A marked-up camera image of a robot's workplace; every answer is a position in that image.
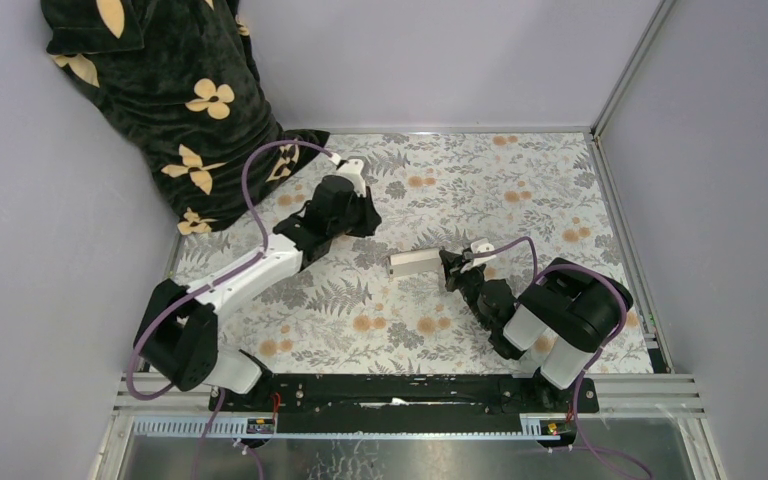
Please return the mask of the white cardboard paper box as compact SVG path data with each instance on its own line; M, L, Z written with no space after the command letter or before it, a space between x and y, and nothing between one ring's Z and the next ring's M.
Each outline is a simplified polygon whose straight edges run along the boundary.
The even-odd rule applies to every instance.
M391 278L436 271L441 267L440 248L429 248L393 254L388 260Z

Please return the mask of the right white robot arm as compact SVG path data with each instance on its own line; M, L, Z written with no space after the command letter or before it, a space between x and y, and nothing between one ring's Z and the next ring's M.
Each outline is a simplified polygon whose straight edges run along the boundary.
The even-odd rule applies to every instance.
M519 295L505 280L485 278L479 256L441 250L445 289L458 292L494 351L519 360L548 331L557 340L538 367L535 402L557 412L573 398L572 385L625 326L634 305L620 282L563 258L554 259Z

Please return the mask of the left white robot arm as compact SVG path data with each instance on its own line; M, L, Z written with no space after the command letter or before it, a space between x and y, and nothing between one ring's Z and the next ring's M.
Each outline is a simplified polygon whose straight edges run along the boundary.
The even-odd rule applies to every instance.
M267 368L220 346L221 321L273 285L324 257L341 236L371 237L381 224L371 189L328 175L303 208L277 223L264 245L187 285L166 279L152 292L134 341L139 359L182 392L201 385L231 391L248 411L269 401Z

